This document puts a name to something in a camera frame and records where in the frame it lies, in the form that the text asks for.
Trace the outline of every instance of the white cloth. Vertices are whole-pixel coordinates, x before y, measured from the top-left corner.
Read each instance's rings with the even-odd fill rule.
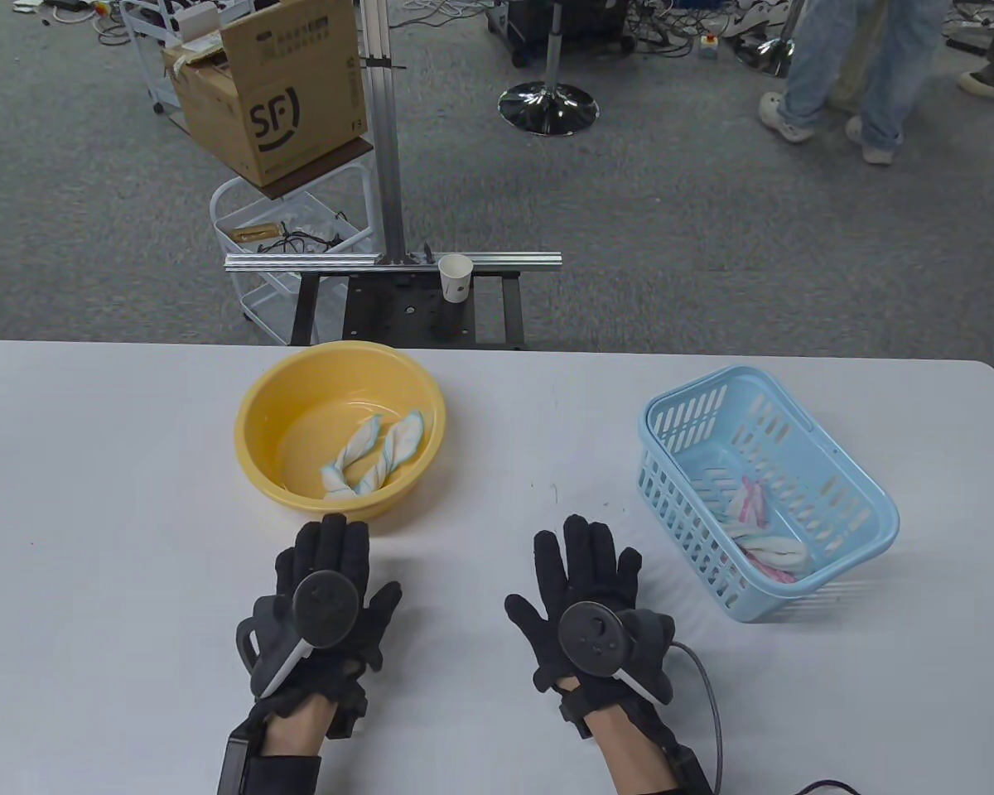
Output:
[[[321,470],[320,475],[328,499],[352,499],[383,488],[390,474],[417,453],[424,438],[424,416],[414,410],[405,419],[391,426],[390,431],[387,431],[387,438],[384,439],[383,453],[379,456],[379,461],[364,473],[356,489],[351,488],[346,482],[343,470],[362,455],[372,451],[379,440],[381,425],[383,425],[381,414],[370,417],[353,435],[350,443],[342,448],[335,461]]]

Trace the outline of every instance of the small cardboard box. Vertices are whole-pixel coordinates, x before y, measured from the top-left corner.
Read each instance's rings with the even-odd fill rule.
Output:
[[[368,129],[350,0],[282,0],[220,38],[224,55],[199,60],[193,42],[163,57],[191,137],[248,181],[268,185]]]

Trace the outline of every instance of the paper cup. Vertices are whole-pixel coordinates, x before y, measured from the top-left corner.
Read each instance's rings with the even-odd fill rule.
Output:
[[[449,303],[467,300],[471,287],[471,270],[475,263],[463,254],[447,254],[437,261],[437,273],[442,280],[442,298]]]

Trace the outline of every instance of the white wire cart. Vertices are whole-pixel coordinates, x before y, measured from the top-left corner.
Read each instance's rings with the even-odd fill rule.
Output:
[[[224,254],[255,253],[254,243],[236,243],[232,232],[243,227],[256,224],[275,223],[287,224],[288,228],[307,227],[312,229],[328,228],[338,236],[339,243],[328,248],[324,253],[372,253],[376,250],[376,239],[380,231],[377,217],[376,202],[372,188],[372,152],[361,155],[350,162],[328,171],[313,181],[302,185],[301,188],[278,197],[269,198],[250,185],[243,177],[233,177],[220,188],[214,190],[210,197],[210,223],[213,224],[214,234],[220,243]],[[326,202],[318,198],[324,183],[338,175],[356,173],[361,180],[361,192],[364,194],[364,215],[367,226],[357,229],[341,212],[328,207]],[[250,204],[241,205],[238,209],[218,215],[218,205],[221,200],[234,189],[236,194],[244,192],[253,197]],[[295,272],[261,272],[260,287],[252,287],[250,276],[244,273],[230,272],[232,285],[235,288],[239,305],[244,315],[258,325],[258,328],[269,334],[273,340],[289,345],[292,338],[292,323],[295,319],[297,294],[301,285],[301,277]],[[341,330],[342,308],[345,306],[346,280],[344,277],[328,277],[322,279],[319,300],[316,302],[314,329],[312,337],[319,341],[319,328],[337,322],[335,326]]]

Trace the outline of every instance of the human hand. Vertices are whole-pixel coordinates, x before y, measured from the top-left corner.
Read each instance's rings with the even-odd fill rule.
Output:
[[[557,628],[562,614],[577,602],[599,602],[616,613],[632,610],[637,602],[640,553],[626,547],[615,561],[611,530],[577,515],[569,516],[564,523],[564,545],[566,571],[555,534],[545,530],[534,537],[534,568],[547,618],[540,617],[534,606],[519,594],[504,600],[504,610],[526,636],[538,659],[538,670],[534,673],[536,688],[541,692],[553,688],[566,693],[577,688],[564,688],[558,683],[574,677],[592,708],[599,709],[617,701],[629,688],[610,677],[591,677],[574,667],[562,651]]]
[[[314,606],[314,612],[319,610],[321,620],[328,620],[331,614],[349,609],[355,611],[356,619],[349,632],[334,646],[314,648],[308,658],[300,659],[271,696],[258,700],[248,722],[262,722],[269,716],[290,718],[311,696],[322,696],[327,703],[335,705],[327,721],[330,723],[327,737],[349,737],[355,720],[368,708],[364,688],[358,679],[364,674],[365,666],[375,671],[383,667],[379,643],[402,599],[402,587],[397,582],[389,582],[376,591],[368,607],[362,606],[369,580],[368,525],[347,523],[341,514],[330,514],[322,522],[305,525],[297,534],[295,546],[277,556],[275,568],[277,595],[273,613],[278,620],[293,621],[296,589],[317,571],[334,571],[344,576],[356,591],[357,603],[326,605],[323,603],[326,595],[314,595],[321,601]],[[303,725],[308,724],[307,720],[300,720]]]

